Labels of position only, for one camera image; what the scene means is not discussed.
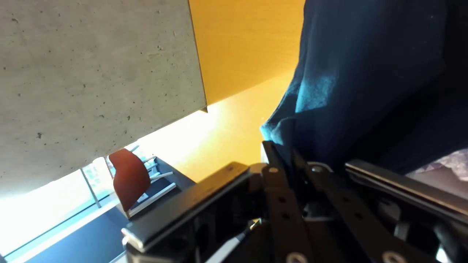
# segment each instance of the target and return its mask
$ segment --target window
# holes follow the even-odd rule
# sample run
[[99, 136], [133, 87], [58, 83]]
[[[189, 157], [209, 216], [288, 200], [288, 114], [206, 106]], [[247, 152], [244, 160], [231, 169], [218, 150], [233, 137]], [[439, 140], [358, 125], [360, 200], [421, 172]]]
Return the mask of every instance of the window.
[[[155, 182], [171, 172], [159, 172], [158, 159], [149, 144], [140, 138], [126, 149], [145, 162], [149, 176]], [[12, 261], [28, 261], [116, 207], [118, 198], [113, 188], [113, 173], [116, 169], [108, 157], [97, 157], [89, 165], [20, 197], [0, 200], [0, 254]], [[174, 187], [175, 184], [164, 187], [155, 184], [152, 188], [158, 188], [158, 192], [151, 192], [151, 197], [143, 195], [142, 203], [145, 203], [145, 197], [156, 198]]]
[[0, 252], [10, 254], [94, 203], [80, 171], [1, 203]]

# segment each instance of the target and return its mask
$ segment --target black metal frame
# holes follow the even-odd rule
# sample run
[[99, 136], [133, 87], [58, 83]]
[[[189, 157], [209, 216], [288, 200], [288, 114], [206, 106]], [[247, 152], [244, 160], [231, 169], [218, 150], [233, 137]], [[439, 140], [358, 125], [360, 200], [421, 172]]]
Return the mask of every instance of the black metal frame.
[[275, 146], [263, 146], [260, 169], [230, 163], [132, 220], [123, 229], [129, 261], [205, 261], [253, 217], [263, 223], [225, 261], [436, 261], [392, 235], [329, 166], [294, 153], [285, 171]]

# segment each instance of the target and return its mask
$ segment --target black mechanical part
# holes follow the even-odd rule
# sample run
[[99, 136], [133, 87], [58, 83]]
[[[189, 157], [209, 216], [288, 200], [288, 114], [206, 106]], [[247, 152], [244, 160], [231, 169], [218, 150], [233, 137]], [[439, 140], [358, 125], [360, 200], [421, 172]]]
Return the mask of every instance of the black mechanical part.
[[269, 226], [260, 225], [230, 257], [227, 257], [225, 263], [275, 261], [273, 252], [271, 252], [272, 238], [269, 230]]
[[307, 232], [309, 236], [313, 236], [313, 245], [319, 247], [314, 252], [316, 261], [366, 261], [366, 255], [355, 245], [342, 222], [307, 222]]
[[192, 220], [221, 195], [246, 182], [249, 178], [246, 171], [246, 165], [230, 163], [212, 176], [165, 201], [158, 209], [148, 210], [145, 216], [132, 220], [121, 229], [124, 236], [136, 249], [146, 252], [149, 247]]
[[309, 191], [309, 181], [292, 169], [285, 169], [282, 159], [276, 150], [275, 143], [263, 141], [263, 150], [268, 157], [268, 163], [271, 166], [276, 166], [279, 172], [284, 173], [284, 178], [288, 181], [290, 188], [294, 188], [295, 200], [300, 207], [304, 207], [307, 201], [313, 198], [312, 192]]
[[371, 261], [396, 263], [434, 261], [426, 252], [407, 245], [390, 235], [363, 200], [344, 182], [341, 182], [328, 165], [306, 162], [294, 152], [294, 165], [307, 173], [314, 190], [323, 192], [342, 222]]
[[263, 168], [262, 181], [275, 261], [313, 261], [313, 247], [303, 222], [303, 211], [295, 192], [290, 188], [285, 169], [272, 149], [268, 149], [266, 154], [273, 160], [273, 165]]
[[415, 204], [431, 214], [439, 214], [442, 219], [456, 220], [459, 223], [468, 222], [468, 201], [458, 195], [398, 175], [361, 159], [350, 160], [345, 165], [347, 171], [358, 184], [377, 188], [402, 201]]
[[124, 245], [129, 263], [186, 263], [195, 261], [196, 244], [193, 229], [181, 228], [177, 233], [151, 247], [146, 252], [137, 251], [130, 244]]
[[439, 223], [434, 228], [437, 238], [440, 239], [440, 247], [446, 251], [450, 261], [468, 261], [467, 248], [462, 245], [461, 239], [456, 236], [456, 230], [446, 223]]

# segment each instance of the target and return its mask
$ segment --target dark blue fabric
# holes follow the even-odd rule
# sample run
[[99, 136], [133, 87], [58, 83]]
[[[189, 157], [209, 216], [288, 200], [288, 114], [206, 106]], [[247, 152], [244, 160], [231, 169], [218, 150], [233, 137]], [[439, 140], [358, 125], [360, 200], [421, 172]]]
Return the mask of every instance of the dark blue fabric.
[[[415, 103], [429, 100], [418, 92], [431, 86], [448, 67], [443, 57], [446, 22], [445, 0], [307, 0], [300, 61], [279, 106], [262, 127], [263, 137], [278, 144], [287, 163], [290, 150], [295, 147], [306, 157], [332, 166], [357, 153], [389, 168], [399, 166], [401, 172], [409, 168], [408, 163], [433, 157], [431, 152], [437, 149], [462, 146], [455, 140], [468, 141], [468, 127], [461, 128], [461, 134], [448, 133], [455, 136], [452, 143], [433, 147], [429, 141], [440, 138], [440, 128], [427, 128], [437, 125], [436, 117], [440, 119], [452, 114], [446, 128], [461, 121], [461, 112], [468, 112], [467, 99], [445, 112], [431, 106], [421, 109], [412, 115], [421, 118], [418, 127], [395, 133], [402, 140], [389, 140], [392, 134], [382, 128], [374, 131], [409, 98], [417, 96], [420, 100]], [[448, 109], [453, 99], [449, 100], [436, 103], [440, 103], [439, 109]], [[393, 121], [392, 128], [401, 131], [398, 127], [399, 122]], [[417, 140], [418, 131], [424, 133], [424, 140]], [[379, 144], [376, 140], [363, 143], [366, 136], [380, 138], [380, 146], [373, 147], [373, 143]], [[424, 156], [411, 159], [415, 150], [404, 150], [404, 141], [407, 147], [426, 146], [421, 149]]]

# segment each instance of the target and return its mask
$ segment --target metal bracket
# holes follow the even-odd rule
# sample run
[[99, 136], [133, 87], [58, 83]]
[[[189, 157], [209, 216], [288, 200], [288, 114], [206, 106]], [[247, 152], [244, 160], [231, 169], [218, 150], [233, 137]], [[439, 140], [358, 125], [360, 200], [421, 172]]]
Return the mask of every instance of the metal bracket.
[[278, 168], [268, 168], [263, 176], [263, 192], [276, 261], [313, 261], [307, 228], [303, 222], [294, 191], [285, 184]]
[[216, 198], [231, 188], [249, 179], [249, 166], [233, 162], [203, 179], [195, 187], [187, 188], [159, 207], [149, 210], [145, 216], [132, 220], [121, 229], [127, 242], [140, 252], [146, 252], [177, 228], [195, 217]]
[[316, 190], [326, 195], [371, 261], [434, 261], [430, 255], [390, 235], [363, 200], [350, 187], [344, 185], [328, 165], [320, 162], [306, 163], [298, 153], [294, 153], [294, 163], [306, 172]]

